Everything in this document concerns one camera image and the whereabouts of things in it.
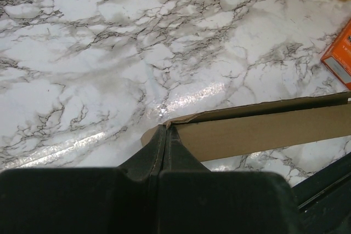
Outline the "brown cardboard box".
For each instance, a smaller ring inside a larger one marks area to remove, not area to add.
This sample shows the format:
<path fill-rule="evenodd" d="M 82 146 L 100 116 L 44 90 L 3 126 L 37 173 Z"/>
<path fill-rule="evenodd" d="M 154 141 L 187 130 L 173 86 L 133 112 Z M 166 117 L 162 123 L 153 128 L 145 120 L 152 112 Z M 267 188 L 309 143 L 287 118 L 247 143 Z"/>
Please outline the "brown cardboard box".
<path fill-rule="evenodd" d="M 169 119 L 201 162 L 350 135 L 350 92 L 262 102 Z"/>

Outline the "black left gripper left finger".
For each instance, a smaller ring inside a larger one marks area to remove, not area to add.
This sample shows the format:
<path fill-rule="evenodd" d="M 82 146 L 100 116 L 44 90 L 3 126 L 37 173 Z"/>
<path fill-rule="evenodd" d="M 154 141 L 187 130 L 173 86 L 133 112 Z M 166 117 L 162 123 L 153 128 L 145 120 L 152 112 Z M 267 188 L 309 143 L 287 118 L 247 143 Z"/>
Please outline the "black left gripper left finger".
<path fill-rule="evenodd" d="M 118 167 L 1 172 L 1 233 L 151 233 L 166 131 Z"/>

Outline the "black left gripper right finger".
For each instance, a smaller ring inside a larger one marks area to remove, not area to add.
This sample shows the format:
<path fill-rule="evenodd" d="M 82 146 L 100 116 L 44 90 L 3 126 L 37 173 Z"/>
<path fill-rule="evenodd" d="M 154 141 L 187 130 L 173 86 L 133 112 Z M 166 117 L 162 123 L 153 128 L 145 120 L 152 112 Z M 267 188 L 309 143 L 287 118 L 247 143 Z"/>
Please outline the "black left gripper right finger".
<path fill-rule="evenodd" d="M 159 233 L 303 233 L 292 189 L 272 172 L 211 172 L 167 137 L 158 178 Z"/>

